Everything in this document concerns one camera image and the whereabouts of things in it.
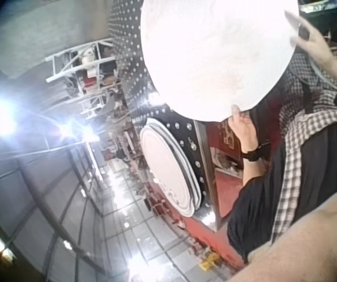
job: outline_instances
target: checkered fabric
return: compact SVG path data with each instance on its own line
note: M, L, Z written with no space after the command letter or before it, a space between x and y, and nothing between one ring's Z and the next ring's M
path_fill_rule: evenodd
M290 228L295 216L301 186L301 146L312 135L337 122L337 106L334 104L337 90L330 89L321 80L316 81L306 55L294 54L290 64L291 69L294 69L301 79L313 84L310 87L311 93L313 93L313 113L305 114L301 82L290 71L286 71L285 88L288 91L286 93L289 94L284 99L285 103L280 113L281 129L285 134L286 160L271 243ZM324 75L337 85L327 73Z

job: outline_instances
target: person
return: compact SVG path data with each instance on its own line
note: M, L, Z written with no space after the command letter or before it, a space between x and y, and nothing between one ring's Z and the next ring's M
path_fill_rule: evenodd
M283 138L266 172L249 114L234 106L228 120L241 142L244 187L227 234L245 264L263 256L291 225L337 193L337 48L330 48L302 17L286 17L305 28L309 38L293 38L301 50L282 78Z
M337 282L337 193L230 280L239 281Z

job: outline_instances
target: skin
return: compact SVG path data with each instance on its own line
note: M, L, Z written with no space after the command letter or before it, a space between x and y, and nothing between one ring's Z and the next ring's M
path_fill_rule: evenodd
M292 43L309 56L337 81L337 60L321 33L308 21L286 12L288 21L309 32L308 41L294 37ZM256 129L249 113L241 113L233 106L230 128L241 141L244 153L258 147ZM262 176L261 159L244 160L243 183ZM231 282L317 282L337 281L337 194L323 205L297 221L273 246L265 244L250 254L251 264L236 275Z

